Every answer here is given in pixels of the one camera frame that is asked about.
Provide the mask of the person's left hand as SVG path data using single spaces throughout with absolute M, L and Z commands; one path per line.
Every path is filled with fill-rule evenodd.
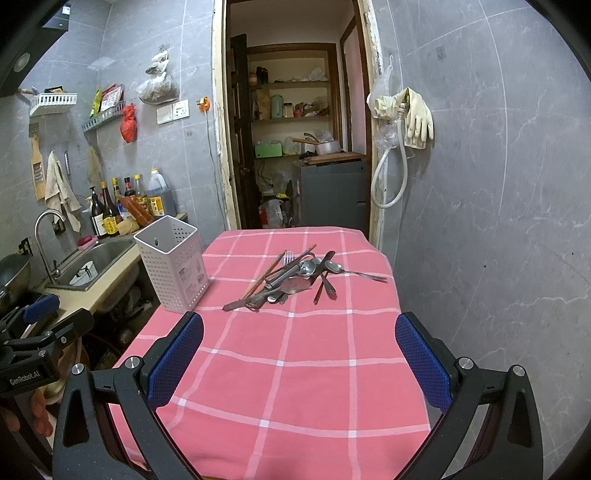
M 37 434 L 49 438 L 53 434 L 53 425 L 49 420 L 46 405 L 44 388 L 36 389 L 30 399 L 33 427 Z M 10 432 L 14 433 L 20 430 L 20 422 L 13 412 L 1 407 L 1 415 Z

